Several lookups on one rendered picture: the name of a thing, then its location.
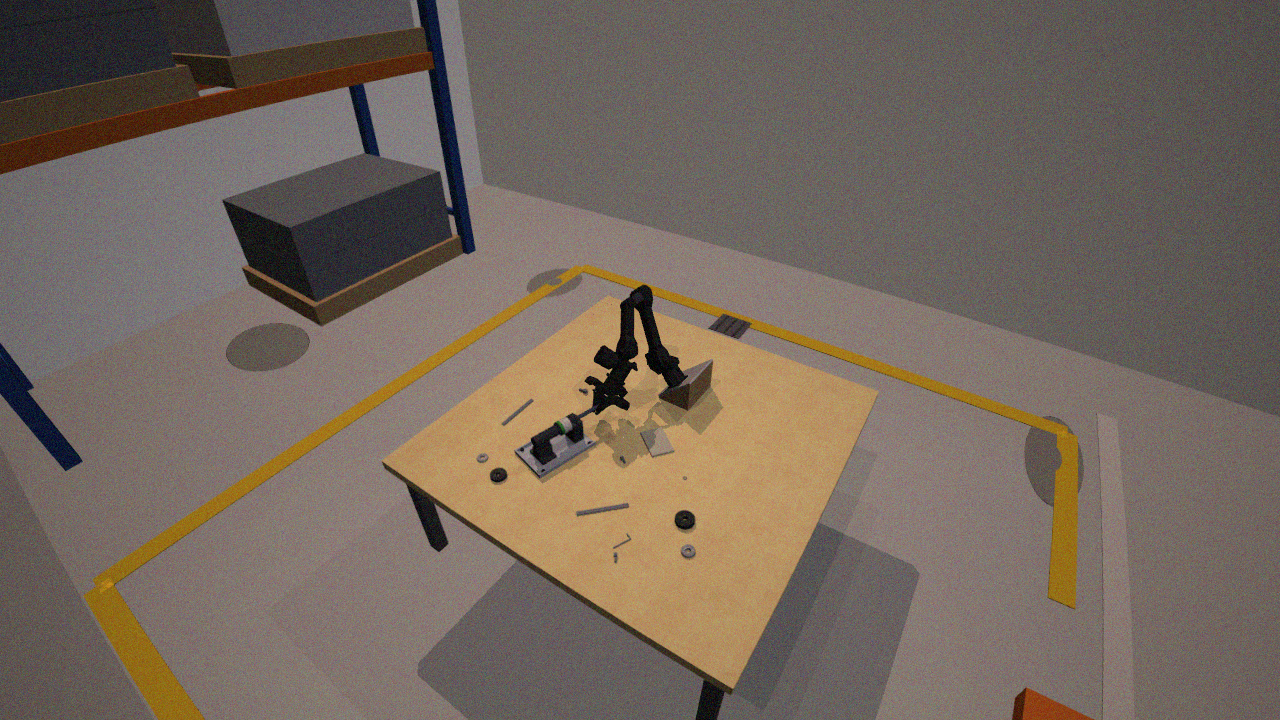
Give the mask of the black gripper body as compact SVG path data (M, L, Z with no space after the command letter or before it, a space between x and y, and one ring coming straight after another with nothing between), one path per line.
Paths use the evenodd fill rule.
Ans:
M602 380L598 380L593 375L588 375L585 382L588 383L588 386L595 386L595 391L598 393L607 395L605 397L607 400L609 400L617 407L625 409L627 411L630 407L628 401L620 397L617 393L620 387L625 386L625 379L620 378L620 375L616 375L613 372L611 372L611 374L607 373L605 375L608 377L605 378L604 383L602 383Z

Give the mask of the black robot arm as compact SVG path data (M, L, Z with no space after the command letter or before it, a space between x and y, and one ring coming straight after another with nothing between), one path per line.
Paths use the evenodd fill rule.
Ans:
M596 352L594 363L608 370L612 368L611 372L620 375L622 379L626 379L632 369L637 372L637 363L628 361L630 359L637 356L637 341L634 338L634 307L636 307L643 322L643 329L649 347L648 354L645 354L646 365L649 365L653 372L657 372L658 375L663 373L662 375L669 386L669 389L678 386L689 375L684 375L684 372L678 368L678 357L671 356L668 350L660 343L657 322L652 311L652 288L646 284L639 286L630 293L628 299L620 304L621 329L616 352L603 345Z

